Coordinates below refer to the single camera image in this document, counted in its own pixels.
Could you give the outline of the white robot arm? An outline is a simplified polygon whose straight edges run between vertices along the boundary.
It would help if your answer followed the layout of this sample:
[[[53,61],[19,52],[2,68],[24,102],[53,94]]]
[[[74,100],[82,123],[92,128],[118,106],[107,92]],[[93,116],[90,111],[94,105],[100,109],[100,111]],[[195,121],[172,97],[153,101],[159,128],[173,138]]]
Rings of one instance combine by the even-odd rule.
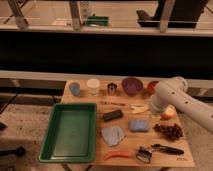
[[[149,101],[149,110],[154,115],[162,114],[173,105],[213,134],[213,107],[189,96],[187,89],[188,83],[183,77],[159,81]]]

